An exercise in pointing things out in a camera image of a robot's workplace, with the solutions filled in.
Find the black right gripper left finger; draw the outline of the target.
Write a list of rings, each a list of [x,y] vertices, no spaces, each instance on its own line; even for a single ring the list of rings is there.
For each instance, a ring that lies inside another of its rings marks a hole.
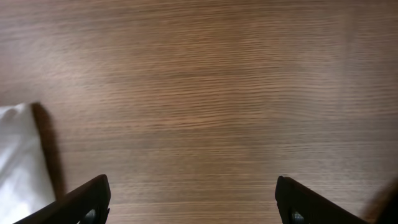
[[[16,224],[105,224],[110,199],[108,178],[101,174]]]

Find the white printed t-shirt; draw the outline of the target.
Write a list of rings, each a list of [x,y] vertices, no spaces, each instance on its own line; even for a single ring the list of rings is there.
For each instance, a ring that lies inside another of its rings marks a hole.
[[[1,223],[15,223],[56,200],[30,105],[1,107]]]

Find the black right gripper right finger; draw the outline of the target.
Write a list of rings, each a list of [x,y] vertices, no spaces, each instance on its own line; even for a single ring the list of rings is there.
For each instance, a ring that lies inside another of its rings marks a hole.
[[[367,224],[290,177],[278,177],[275,199],[283,224]]]

